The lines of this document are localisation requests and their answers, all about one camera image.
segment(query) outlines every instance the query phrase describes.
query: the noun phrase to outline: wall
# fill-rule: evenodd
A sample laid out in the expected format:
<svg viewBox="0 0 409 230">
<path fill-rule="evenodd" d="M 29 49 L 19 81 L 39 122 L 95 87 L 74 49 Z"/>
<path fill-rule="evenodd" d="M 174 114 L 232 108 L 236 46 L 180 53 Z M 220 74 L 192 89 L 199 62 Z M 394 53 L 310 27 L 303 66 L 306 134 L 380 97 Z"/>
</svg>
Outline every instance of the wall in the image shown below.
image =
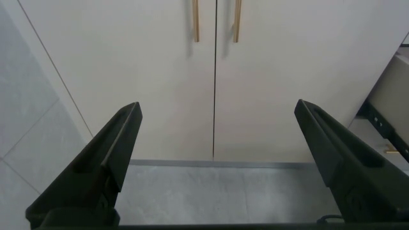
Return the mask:
<svg viewBox="0 0 409 230">
<path fill-rule="evenodd" d="M 1 228 L 29 229 L 25 209 L 83 147 L 83 138 L 0 3 Z"/>
</svg>

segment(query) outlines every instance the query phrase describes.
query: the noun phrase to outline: white cabinet door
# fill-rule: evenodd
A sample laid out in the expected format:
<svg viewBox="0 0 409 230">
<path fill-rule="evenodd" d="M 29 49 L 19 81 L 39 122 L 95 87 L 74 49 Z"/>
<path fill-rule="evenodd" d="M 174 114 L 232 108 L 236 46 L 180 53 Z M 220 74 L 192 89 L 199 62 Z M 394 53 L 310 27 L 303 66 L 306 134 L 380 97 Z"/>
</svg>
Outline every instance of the white cabinet door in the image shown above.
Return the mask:
<svg viewBox="0 0 409 230">
<path fill-rule="evenodd" d="M 215 160 L 311 162 L 297 100 L 348 126 L 409 31 L 409 1 L 243 0 L 217 6 Z"/>
<path fill-rule="evenodd" d="M 141 103 L 133 159 L 212 160 L 215 1 L 20 0 L 95 135 Z"/>
</svg>

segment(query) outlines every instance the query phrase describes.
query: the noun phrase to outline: cabinet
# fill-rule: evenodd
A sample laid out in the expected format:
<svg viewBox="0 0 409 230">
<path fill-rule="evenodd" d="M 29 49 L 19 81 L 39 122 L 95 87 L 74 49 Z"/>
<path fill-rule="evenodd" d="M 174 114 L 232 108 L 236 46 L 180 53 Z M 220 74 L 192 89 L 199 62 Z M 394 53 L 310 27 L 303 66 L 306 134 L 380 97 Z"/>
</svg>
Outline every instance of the cabinet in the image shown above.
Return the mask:
<svg viewBox="0 0 409 230">
<path fill-rule="evenodd" d="M 348 126 L 409 31 L 409 1 L 243 1 L 238 43 L 232 0 L 199 42 L 192 1 L 20 2 L 92 134 L 141 103 L 133 159 L 312 162 L 297 100 Z"/>
<path fill-rule="evenodd" d="M 215 160 L 312 162 L 297 100 L 348 126 L 409 31 L 408 1 L 234 1 L 217 7 Z"/>
<path fill-rule="evenodd" d="M 138 101 L 132 158 L 212 160 L 215 1 L 21 0 L 91 133 Z"/>
</svg>

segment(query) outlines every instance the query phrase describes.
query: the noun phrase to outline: gray tile floor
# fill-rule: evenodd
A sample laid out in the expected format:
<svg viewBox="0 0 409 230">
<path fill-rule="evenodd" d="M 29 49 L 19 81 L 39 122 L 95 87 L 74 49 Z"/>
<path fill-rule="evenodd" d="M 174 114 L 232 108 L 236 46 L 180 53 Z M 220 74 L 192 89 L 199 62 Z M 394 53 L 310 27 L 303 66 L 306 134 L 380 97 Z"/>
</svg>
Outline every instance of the gray tile floor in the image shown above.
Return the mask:
<svg viewBox="0 0 409 230">
<path fill-rule="evenodd" d="M 130 165 L 121 224 L 315 222 L 338 214 L 317 169 Z"/>
</svg>

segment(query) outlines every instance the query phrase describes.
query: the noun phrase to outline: wooden handle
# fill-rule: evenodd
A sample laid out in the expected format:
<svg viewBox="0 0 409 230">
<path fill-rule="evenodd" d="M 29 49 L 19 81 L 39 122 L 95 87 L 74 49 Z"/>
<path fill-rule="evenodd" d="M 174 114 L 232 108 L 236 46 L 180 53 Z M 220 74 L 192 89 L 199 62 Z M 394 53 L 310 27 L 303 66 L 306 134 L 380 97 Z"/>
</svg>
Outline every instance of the wooden handle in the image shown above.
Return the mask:
<svg viewBox="0 0 409 230">
<path fill-rule="evenodd" d="M 240 32 L 240 14 L 242 12 L 242 0 L 236 0 L 236 9 L 235 9 L 235 24 L 234 24 L 234 35 L 233 42 L 238 42 L 238 34 Z"/>
<path fill-rule="evenodd" d="M 194 41 L 199 42 L 199 0 L 192 0 Z"/>
</svg>

